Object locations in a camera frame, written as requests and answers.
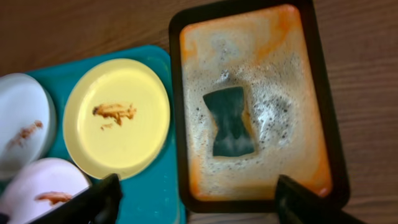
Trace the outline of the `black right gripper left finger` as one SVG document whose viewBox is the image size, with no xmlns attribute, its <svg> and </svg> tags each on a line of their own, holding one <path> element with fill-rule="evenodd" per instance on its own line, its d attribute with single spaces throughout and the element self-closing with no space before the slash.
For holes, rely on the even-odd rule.
<svg viewBox="0 0 398 224">
<path fill-rule="evenodd" d="M 123 197 L 119 177 L 110 174 L 33 224 L 115 224 Z"/>
</svg>

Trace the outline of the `white plate with sauce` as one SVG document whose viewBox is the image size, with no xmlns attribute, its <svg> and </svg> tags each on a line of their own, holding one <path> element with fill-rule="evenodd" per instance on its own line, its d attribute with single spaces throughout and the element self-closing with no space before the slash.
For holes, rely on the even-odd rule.
<svg viewBox="0 0 398 224">
<path fill-rule="evenodd" d="M 1 77 L 1 180 L 44 156 L 57 131 L 53 101 L 42 85 L 24 73 Z"/>
</svg>

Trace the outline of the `pale pink plate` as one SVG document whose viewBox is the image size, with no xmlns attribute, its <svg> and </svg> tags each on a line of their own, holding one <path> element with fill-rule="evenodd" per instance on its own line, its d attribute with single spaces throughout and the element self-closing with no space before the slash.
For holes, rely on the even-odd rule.
<svg viewBox="0 0 398 224">
<path fill-rule="evenodd" d="M 1 221 L 29 223 L 68 202 L 91 185 L 63 159 L 45 158 L 23 168 L 1 195 Z"/>
</svg>

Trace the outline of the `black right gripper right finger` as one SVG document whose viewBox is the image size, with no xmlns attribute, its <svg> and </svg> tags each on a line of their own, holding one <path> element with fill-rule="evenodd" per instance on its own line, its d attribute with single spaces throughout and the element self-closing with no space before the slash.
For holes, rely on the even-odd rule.
<svg viewBox="0 0 398 224">
<path fill-rule="evenodd" d="M 274 202 L 280 224 L 364 224 L 286 175 L 279 176 Z"/>
</svg>

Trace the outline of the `green yellow sponge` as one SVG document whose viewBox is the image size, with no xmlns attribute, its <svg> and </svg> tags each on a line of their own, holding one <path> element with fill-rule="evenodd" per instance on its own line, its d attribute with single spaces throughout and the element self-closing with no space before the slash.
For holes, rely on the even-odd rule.
<svg viewBox="0 0 398 224">
<path fill-rule="evenodd" d="M 213 143 L 213 155 L 239 157 L 254 153 L 254 141 L 242 119 L 243 87 L 216 90 L 205 94 L 203 99 L 218 129 Z"/>
</svg>

